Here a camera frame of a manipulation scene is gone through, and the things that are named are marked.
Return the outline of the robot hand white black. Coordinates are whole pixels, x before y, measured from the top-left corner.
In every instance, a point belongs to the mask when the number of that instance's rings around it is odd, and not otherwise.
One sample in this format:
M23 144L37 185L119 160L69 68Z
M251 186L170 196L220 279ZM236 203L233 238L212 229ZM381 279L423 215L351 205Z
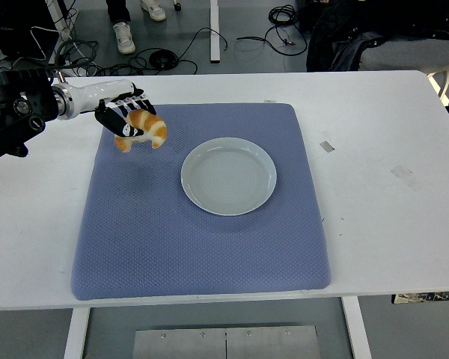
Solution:
M100 82L81 88L70 87L69 91L69 118L91 111L99 123L119 137L144 134L138 125L127 123L126 117L132 110L143 109L156 114L144 91L128 80Z

